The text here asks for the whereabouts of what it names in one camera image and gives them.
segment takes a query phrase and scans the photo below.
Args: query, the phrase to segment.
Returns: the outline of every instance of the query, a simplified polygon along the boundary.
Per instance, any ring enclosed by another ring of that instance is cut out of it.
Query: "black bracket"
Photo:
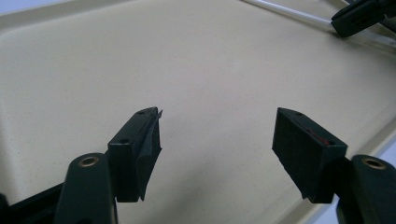
[[[394,223],[396,170],[378,158],[345,158],[347,145],[304,114],[279,108],[273,151],[311,203],[340,198],[340,223]]]
[[[396,0],[360,0],[337,12],[332,27],[341,37],[348,37],[395,16]]]
[[[108,151],[73,160],[63,184],[9,206],[0,194],[0,223],[118,223],[118,202],[145,198],[161,152],[157,107],[135,113],[108,143]]]

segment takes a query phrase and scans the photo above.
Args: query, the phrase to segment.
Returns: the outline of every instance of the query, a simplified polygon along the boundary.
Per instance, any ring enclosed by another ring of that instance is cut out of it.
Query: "black plastic part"
[[[91,153],[70,163],[54,223],[118,223],[106,155]]]
[[[5,206],[7,201],[3,197],[0,200],[0,223],[52,223],[62,185],[47,189],[12,206]]]
[[[303,198],[311,203],[331,203],[334,169],[347,145],[304,114],[279,108],[273,150]]]
[[[332,27],[341,37],[348,37],[395,16],[396,0],[360,0],[337,12]]]
[[[337,204],[336,214],[339,224],[364,223],[356,202],[347,203],[340,199]]]
[[[114,174],[117,202],[144,200],[155,162],[161,152],[157,107],[135,113],[108,143],[106,155]]]
[[[359,0],[346,0],[349,4],[353,4],[355,2],[358,2]],[[391,19],[391,18],[386,18],[380,22],[383,26],[388,28],[390,31],[393,33],[396,33],[396,18]]]
[[[395,168],[378,158],[363,155],[353,157],[352,163],[351,187],[364,223],[395,223]]]

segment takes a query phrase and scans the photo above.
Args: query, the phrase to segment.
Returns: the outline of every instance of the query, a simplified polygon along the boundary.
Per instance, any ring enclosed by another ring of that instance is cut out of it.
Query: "screw hole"
[[[377,170],[385,170],[387,167],[385,166],[384,163],[381,161],[369,159],[369,158],[363,158],[362,159],[363,163],[370,166],[371,168],[377,169]]]
[[[88,167],[95,165],[99,161],[99,158],[97,157],[87,157],[79,161],[78,165],[81,167]]]
[[[120,143],[121,144],[128,144],[129,143],[129,139],[123,138],[123,139],[120,140]]]

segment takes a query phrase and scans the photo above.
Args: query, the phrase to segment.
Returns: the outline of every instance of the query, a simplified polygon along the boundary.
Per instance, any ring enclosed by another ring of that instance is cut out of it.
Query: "white cable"
[[[282,7],[273,3],[269,3],[266,1],[262,0],[242,0],[244,2],[250,3],[252,5],[255,5],[257,7],[262,7],[271,11],[274,11],[276,13],[291,17],[295,20],[299,21],[304,21],[308,22],[311,24],[316,25],[318,28],[323,29],[327,32],[332,32],[337,34],[337,32],[332,28],[332,24],[330,20],[323,19],[318,16],[314,16],[305,12],[297,11],[288,7]],[[356,39],[359,41],[364,41],[364,40],[369,40],[370,42],[373,42],[374,45],[382,47],[385,49],[389,50],[396,50],[396,40],[393,38],[389,38],[383,35],[378,35],[376,33],[363,30],[352,37],[352,39]]]

